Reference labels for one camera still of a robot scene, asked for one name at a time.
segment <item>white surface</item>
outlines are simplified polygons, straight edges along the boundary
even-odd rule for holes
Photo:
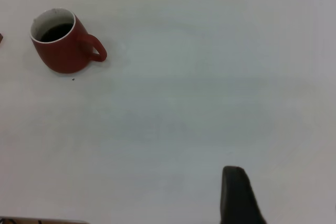
[[[105,63],[43,64],[59,6]],[[0,33],[0,215],[215,224],[239,165],[269,223],[335,222],[336,0],[0,0]]]

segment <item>red mug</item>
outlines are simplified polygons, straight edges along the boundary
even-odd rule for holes
[[[42,37],[52,28],[69,24],[71,30],[64,36],[50,42],[42,42]],[[42,61],[53,71],[74,73],[85,68],[88,63],[104,61],[106,50],[101,42],[88,34],[77,16],[66,9],[47,10],[34,19],[30,37]]]

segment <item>black object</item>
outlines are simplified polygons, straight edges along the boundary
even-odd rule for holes
[[[41,38],[41,42],[51,42],[64,37],[72,29],[73,24],[61,24],[46,31]]]
[[[266,224],[250,180],[240,167],[224,167],[220,203],[220,224]]]

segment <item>dark liquid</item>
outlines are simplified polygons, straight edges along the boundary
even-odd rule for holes
[[[61,24],[49,29],[45,34],[43,34],[40,39],[41,42],[51,42],[58,40],[65,36],[72,29],[72,24]]]

